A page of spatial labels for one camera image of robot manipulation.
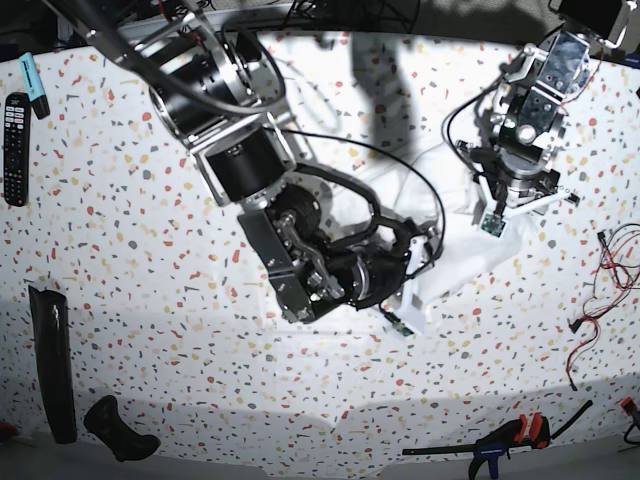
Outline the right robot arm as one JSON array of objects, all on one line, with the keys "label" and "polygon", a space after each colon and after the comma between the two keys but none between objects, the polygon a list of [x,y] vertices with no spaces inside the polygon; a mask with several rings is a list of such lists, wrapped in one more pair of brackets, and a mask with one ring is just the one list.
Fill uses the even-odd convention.
[{"label": "right robot arm", "polygon": [[[213,26],[194,1],[141,40],[120,23],[127,1],[53,1],[50,8],[89,45],[149,88],[163,124],[194,159],[215,201],[237,204],[239,223],[267,270],[283,317],[310,324],[339,306],[399,309],[387,319],[404,328],[417,310],[414,280],[444,249],[445,221],[417,224],[388,216],[377,195],[333,169],[298,162],[290,142],[286,87],[259,91],[250,66],[269,60],[256,36]],[[292,180],[302,174],[341,186],[369,209],[366,224],[339,239],[321,225],[314,195]]]}]

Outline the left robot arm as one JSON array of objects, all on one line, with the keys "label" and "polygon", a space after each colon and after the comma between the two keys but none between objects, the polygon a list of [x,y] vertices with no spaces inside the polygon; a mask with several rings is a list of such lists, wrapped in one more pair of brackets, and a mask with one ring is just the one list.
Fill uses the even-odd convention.
[{"label": "left robot arm", "polygon": [[634,1],[551,1],[562,23],[540,43],[526,44],[500,76],[475,97],[492,99],[481,116],[481,143],[451,145],[479,187],[479,227],[500,235],[514,217],[545,213],[556,201],[579,202],[560,187],[553,167],[565,135],[566,108],[594,73],[593,46],[617,48]]}]

